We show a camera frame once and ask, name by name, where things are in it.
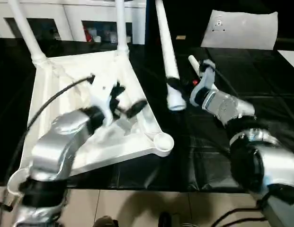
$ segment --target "tile floor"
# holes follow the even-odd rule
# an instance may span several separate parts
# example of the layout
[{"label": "tile floor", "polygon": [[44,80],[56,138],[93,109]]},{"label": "tile floor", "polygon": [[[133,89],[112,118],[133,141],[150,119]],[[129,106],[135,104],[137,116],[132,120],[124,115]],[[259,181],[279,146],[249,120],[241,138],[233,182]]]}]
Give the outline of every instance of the tile floor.
[{"label": "tile floor", "polygon": [[[92,227],[95,219],[109,215],[119,221],[120,227],[157,227],[159,214],[168,211],[173,220],[209,227],[223,213],[254,204],[246,194],[72,190],[61,221],[66,227]],[[5,214],[4,227],[10,226],[12,216],[13,213]],[[233,215],[221,224],[244,217],[261,217],[261,214]],[[267,222],[237,225],[250,226],[270,225]]]}]

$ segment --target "wire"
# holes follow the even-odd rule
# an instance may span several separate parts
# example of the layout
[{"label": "wire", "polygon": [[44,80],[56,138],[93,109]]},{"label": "wire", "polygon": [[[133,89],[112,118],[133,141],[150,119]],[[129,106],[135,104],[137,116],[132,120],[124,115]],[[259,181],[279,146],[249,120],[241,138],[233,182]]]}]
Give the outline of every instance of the wire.
[{"label": "wire", "polygon": [[237,91],[234,89],[234,87],[231,85],[231,83],[229,82],[229,80],[216,68],[212,67],[210,65],[210,67],[216,72],[216,74],[223,79],[223,81],[226,83],[226,85],[228,85],[229,89],[232,91],[233,95],[236,97],[240,97],[239,94],[237,93]]},{"label": "wire", "polygon": [[239,219],[237,221],[233,221],[233,222],[230,222],[228,224],[225,224],[221,227],[230,227],[230,226],[233,226],[235,224],[239,224],[239,223],[243,223],[243,222],[248,222],[248,221],[254,221],[254,222],[258,222],[258,221],[267,221],[266,218],[242,218],[242,219]]},{"label": "wire", "polygon": [[[24,141],[25,141],[25,138],[30,130],[30,128],[32,127],[32,125],[34,124],[34,122],[37,120],[37,118],[39,117],[39,115],[42,113],[42,111],[51,103],[53,102],[57,97],[59,97],[60,95],[62,95],[64,92],[66,92],[67,90],[69,90],[70,88],[78,85],[79,83],[82,83],[84,81],[93,81],[94,79],[94,75],[91,75],[89,77],[86,77],[86,78],[83,78],[83,79],[80,79],[70,85],[68,85],[67,87],[65,87],[64,89],[60,90],[59,92],[57,92],[54,96],[52,96],[47,102],[45,102],[41,108],[36,112],[36,114],[32,117],[30,123],[28,124],[27,126],[27,129],[24,131],[22,137],[20,138],[18,144],[17,144],[17,147],[13,153],[13,156],[12,156],[12,159],[11,159],[11,162],[10,162],[10,165],[8,166],[8,169],[6,171],[6,175],[5,175],[5,178],[4,178],[4,183],[5,185],[8,184],[8,181],[9,181],[9,178],[10,178],[10,174],[13,170],[13,167],[15,165],[15,162],[17,160],[17,157],[19,156],[20,152],[21,152],[21,149],[23,147],[23,144],[24,144]],[[1,226],[1,223],[2,223],[2,216],[3,216],[3,210],[4,210],[4,207],[5,207],[5,203],[6,203],[6,200],[7,200],[7,196],[8,196],[8,190],[7,190],[7,187],[5,188],[3,194],[2,194],[2,204],[0,206],[0,226]]]},{"label": "wire", "polygon": [[233,210],[230,210],[228,211],[227,213],[223,214],[220,218],[218,218],[212,225],[211,227],[216,227],[222,220],[224,220],[226,217],[228,217],[229,215],[233,214],[233,213],[236,213],[236,212],[247,212],[247,211],[259,211],[260,208],[255,208],[255,207],[252,207],[252,208],[236,208],[236,209],[233,209]]},{"label": "wire", "polygon": [[191,224],[191,223],[182,223],[181,226],[182,227],[199,227],[199,226]]}]

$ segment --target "black tablecloth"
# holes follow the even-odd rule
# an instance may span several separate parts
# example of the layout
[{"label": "black tablecloth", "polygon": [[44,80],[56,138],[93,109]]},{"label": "black tablecloth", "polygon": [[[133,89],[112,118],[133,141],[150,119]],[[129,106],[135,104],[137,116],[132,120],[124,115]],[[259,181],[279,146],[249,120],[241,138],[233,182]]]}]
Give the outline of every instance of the black tablecloth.
[{"label": "black tablecloth", "polygon": [[[110,44],[42,42],[48,57],[113,50]],[[189,107],[167,109],[160,46],[131,45],[130,61],[163,131],[175,140],[168,157],[156,155],[128,160],[73,176],[72,188],[153,191],[242,192],[221,152],[228,149],[225,131],[204,111]],[[294,68],[277,52],[175,46],[184,83],[195,73],[187,57],[212,59],[239,96],[254,104],[271,133],[294,151]],[[26,127],[35,68],[22,40],[0,39],[0,185],[15,145]],[[216,86],[232,91],[220,78]]]}]

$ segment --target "white plastic tube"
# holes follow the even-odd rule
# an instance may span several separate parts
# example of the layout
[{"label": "white plastic tube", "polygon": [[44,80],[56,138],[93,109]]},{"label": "white plastic tube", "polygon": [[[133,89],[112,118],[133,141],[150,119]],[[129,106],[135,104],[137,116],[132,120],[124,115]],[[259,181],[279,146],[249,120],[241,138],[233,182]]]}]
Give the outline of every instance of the white plastic tube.
[{"label": "white plastic tube", "polygon": [[[158,25],[160,29],[160,41],[162,55],[164,59],[165,72],[167,78],[179,79],[177,64],[175,60],[174,50],[171,41],[166,12],[162,0],[155,0]],[[184,110],[187,106],[181,93],[168,85],[167,96],[168,108],[172,111]]]},{"label": "white plastic tube", "polygon": [[118,53],[129,54],[126,34],[125,21],[125,2],[124,0],[115,0],[116,18],[117,18],[117,51]]},{"label": "white plastic tube", "polygon": [[[191,63],[191,65],[192,65],[194,71],[196,72],[196,74],[197,74],[198,77],[199,77],[199,63],[198,63],[198,61],[196,60],[196,58],[195,58],[193,55],[190,55],[190,56],[188,57],[188,60],[189,60],[189,62]],[[216,87],[214,84],[212,84],[212,89],[213,89],[213,90],[218,90],[217,87]]]},{"label": "white plastic tube", "polygon": [[14,14],[14,19],[18,25],[18,28],[23,35],[23,38],[27,44],[27,47],[31,53],[31,58],[33,63],[38,63],[45,61],[47,58],[39,47],[32,29],[25,17],[24,12],[21,9],[21,5],[18,0],[8,0],[8,3]]}]

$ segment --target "white cabinet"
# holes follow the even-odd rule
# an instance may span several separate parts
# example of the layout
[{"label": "white cabinet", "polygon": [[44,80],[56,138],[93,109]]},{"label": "white cabinet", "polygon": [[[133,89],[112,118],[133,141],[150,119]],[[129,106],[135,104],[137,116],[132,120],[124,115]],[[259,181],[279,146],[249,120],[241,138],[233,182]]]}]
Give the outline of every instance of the white cabinet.
[{"label": "white cabinet", "polygon": [[[73,40],[63,5],[23,3],[22,7],[37,38]],[[12,10],[0,3],[0,38],[19,36]]]},{"label": "white cabinet", "polygon": [[[87,36],[91,35],[94,39],[98,36],[100,42],[115,42],[116,9],[114,6],[66,5],[64,8],[75,41],[87,41],[89,39]],[[145,8],[125,7],[125,20],[128,41],[144,44]]]},{"label": "white cabinet", "polygon": [[[37,39],[114,43],[116,9],[112,0],[20,0]],[[125,0],[127,40],[145,43],[146,0]],[[8,0],[0,0],[0,38],[20,38]]]}]

